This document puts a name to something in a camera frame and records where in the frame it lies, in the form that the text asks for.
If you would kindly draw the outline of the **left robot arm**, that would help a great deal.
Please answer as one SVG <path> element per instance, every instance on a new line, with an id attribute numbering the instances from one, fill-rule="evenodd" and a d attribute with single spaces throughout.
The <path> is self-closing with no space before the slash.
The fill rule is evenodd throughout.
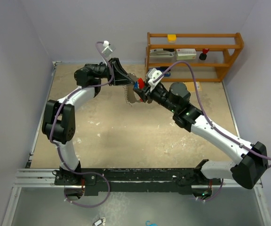
<path id="1" fill-rule="evenodd" d="M 74 73 L 77 88 L 59 100 L 49 100 L 44 110 L 42 133 L 56 146 L 60 168 L 66 170 L 65 179 L 72 185 L 81 181 L 82 173 L 72 139 L 76 131 L 75 111 L 95 98 L 104 86 L 134 86 L 138 78 L 127 73 L 118 58 L 105 63 L 85 64 Z"/>

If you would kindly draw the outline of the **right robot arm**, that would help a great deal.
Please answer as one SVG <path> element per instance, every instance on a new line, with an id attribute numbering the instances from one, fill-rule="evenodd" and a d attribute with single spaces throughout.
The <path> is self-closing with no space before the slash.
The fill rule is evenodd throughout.
<path id="1" fill-rule="evenodd" d="M 233 179 L 240 186 L 252 189 L 268 168 L 266 146 L 252 144 L 206 119 L 206 115 L 190 103 L 191 94 L 185 84 L 174 82 L 169 89 L 159 83 L 155 89 L 148 84 L 133 91 L 143 102 L 156 102 L 173 113 L 177 126 L 207 140 L 230 157 L 231 161 L 203 161 L 194 172 L 194 179 L 205 184 L 210 179 Z"/>

